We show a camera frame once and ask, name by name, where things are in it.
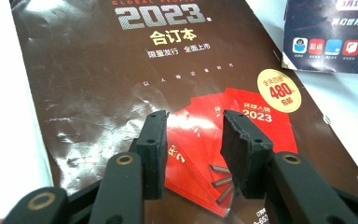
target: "blue advertisement card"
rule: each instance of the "blue advertisement card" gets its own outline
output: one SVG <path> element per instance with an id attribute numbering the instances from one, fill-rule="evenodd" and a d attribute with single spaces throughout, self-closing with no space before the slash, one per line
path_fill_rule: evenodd
<path id="1" fill-rule="evenodd" d="M 288 0 L 282 67 L 358 74 L 358 0 Z"/>

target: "white surface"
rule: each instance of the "white surface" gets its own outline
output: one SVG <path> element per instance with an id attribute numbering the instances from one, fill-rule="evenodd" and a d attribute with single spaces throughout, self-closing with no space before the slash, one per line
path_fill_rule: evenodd
<path id="1" fill-rule="evenodd" d="M 247 2 L 281 49 L 286 1 Z M 297 74 L 358 164 L 358 75 Z M 0 217 L 25 194 L 51 184 L 9 4 L 0 0 Z"/>
<path id="2" fill-rule="evenodd" d="M 0 0 L 0 218 L 25 194 L 51 185 L 10 5 Z"/>

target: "glossy book cover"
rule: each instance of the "glossy book cover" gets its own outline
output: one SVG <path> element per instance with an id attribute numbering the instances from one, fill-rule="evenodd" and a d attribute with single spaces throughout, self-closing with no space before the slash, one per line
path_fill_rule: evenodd
<path id="1" fill-rule="evenodd" d="M 245 1 L 27 0 L 12 14 L 54 183 L 70 194 L 166 110 L 166 190 L 145 202 L 145 223 L 267 221 L 263 200 L 236 196 L 230 173 L 211 169 L 227 168 L 222 112 L 232 109 L 275 151 L 309 158 L 358 196 L 358 167 Z"/>

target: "red card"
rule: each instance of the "red card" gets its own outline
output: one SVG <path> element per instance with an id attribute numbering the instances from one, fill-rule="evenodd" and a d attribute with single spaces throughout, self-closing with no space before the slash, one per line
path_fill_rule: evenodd
<path id="1" fill-rule="evenodd" d="M 169 134 L 165 187 L 218 216 L 225 217 L 229 211 L 228 206 L 220 206 L 199 182 L 199 177 L 195 175 L 187 165 L 186 159 L 182 157 L 181 147 L 174 140 L 175 138 Z"/>
<path id="2" fill-rule="evenodd" d="M 226 94 L 236 99 L 241 112 L 274 143 L 275 152 L 297 153 L 296 140 L 288 114 L 272 108 L 259 93 L 227 88 Z"/>
<path id="3" fill-rule="evenodd" d="M 190 158 L 190 162 L 194 166 L 194 169 L 200 174 L 205 187 L 217 200 L 222 196 L 226 188 L 223 186 L 221 188 L 216 188 L 213 185 L 213 182 L 230 176 L 230 173 L 215 172 L 211 168 L 211 165 L 213 164 L 211 161 L 216 158 L 216 155 L 218 155 L 221 161 L 218 165 L 227 167 L 223 157 L 220 155 L 222 130 L 219 129 L 211 119 L 204 117 L 205 114 L 202 113 L 202 107 L 192 105 L 188 106 L 186 110 L 190 113 L 190 122 L 197 126 L 198 132 L 197 139 L 189 139 L 189 142 L 199 141 L 198 144 L 200 147 L 204 148 L 206 157 L 203 157 L 202 160 L 193 157 L 193 152 L 190 151 L 191 146 L 185 147 L 184 152 Z"/>
<path id="4" fill-rule="evenodd" d="M 203 186 L 217 199 L 220 193 L 213 187 L 212 174 L 203 138 L 205 127 L 213 125 L 208 120 L 190 114 L 194 109 L 188 106 L 168 118 L 168 136 L 174 133 L 181 146 L 182 155 Z"/>
<path id="5" fill-rule="evenodd" d="M 223 112 L 225 109 L 238 109 L 236 101 L 225 93 L 210 94 L 191 99 L 192 108 L 190 113 L 201 119 L 214 123 L 208 129 L 203 130 L 206 133 L 203 141 L 208 151 L 210 165 L 227 167 L 223 157 L 220 155 L 222 145 Z M 212 172 L 213 181 L 227 177 L 227 174 Z"/>

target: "clip jaw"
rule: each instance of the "clip jaw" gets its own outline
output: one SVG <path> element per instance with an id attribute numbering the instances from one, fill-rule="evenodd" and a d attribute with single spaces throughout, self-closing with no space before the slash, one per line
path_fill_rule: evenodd
<path id="1" fill-rule="evenodd" d="M 142 159 L 145 200 L 162 199 L 168 159 L 167 117 L 165 111 L 149 114 L 129 150 Z"/>
<path id="2" fill-rule="evenodd" d="M 356 200 L 346 197 L 344 203 L 304 157 L 275 154 L 249 118 L 226 110 L 223 129 L 221 154 L 234 185 L 247 199 L 266 200 L 270 223 L 358 223 Z"/>

